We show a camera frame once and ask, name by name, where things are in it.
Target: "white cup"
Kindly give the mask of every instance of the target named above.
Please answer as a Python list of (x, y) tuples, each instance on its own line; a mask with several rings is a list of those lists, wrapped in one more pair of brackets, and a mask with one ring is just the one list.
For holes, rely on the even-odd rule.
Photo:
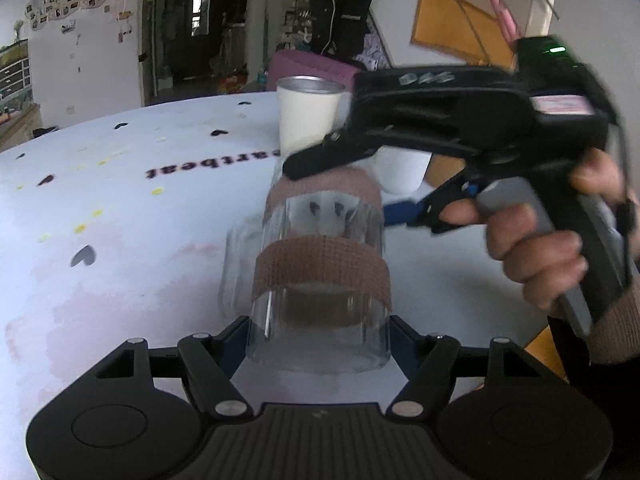
[(343, 84), (321, 77), (295, 75), (278, 79), (283, 157), (321, 142), (331, 132), (344, 90)]
[(386, 192), (404, 195), (420, 187), (431, 153), (382, 146), (374, 156), (373, 172)]

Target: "blue part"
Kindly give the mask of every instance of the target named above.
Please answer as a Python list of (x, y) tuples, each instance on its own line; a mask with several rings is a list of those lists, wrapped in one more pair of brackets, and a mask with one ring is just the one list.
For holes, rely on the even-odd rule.
[(478, 184), (469, 184), (465, 191), (471, 198), (475, 197), (479, 191)]
[(422, 208), (411, 200), (385, 205), (383, 208), (385, 226), (414, 222), (421, 211)]

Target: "pink cushion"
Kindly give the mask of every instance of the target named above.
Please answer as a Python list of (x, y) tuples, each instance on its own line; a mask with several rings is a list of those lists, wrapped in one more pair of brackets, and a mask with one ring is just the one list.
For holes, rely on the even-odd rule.
[(360, 70), (354, 66), (341, 63), (311, 52), (301, 50), (279, 50), (271, 58), (269, 63), (269, 77), (267, 90), (276, 89), (276, 81), (281, 77), (290, 75), (312, 75), (323, 77), (329, 81), (342, 83), (351, 90), (353, 76)]

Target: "metal rim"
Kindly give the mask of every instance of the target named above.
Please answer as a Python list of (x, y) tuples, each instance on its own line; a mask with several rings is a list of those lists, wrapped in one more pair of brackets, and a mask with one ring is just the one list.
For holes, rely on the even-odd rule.
[(302, 92), (305, 94), (341, 94), (346, 86), (337, 81), (329, 81), (322, 77), (311, 75), (291, 75), (276, 81), (278, 88)]

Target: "beige sleeve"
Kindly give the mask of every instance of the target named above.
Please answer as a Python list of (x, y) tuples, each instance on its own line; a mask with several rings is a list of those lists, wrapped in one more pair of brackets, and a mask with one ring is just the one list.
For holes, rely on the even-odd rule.
[(640, 278), (596, 323), (585, 339), (591, 362), (616, 364), (640, 356)]

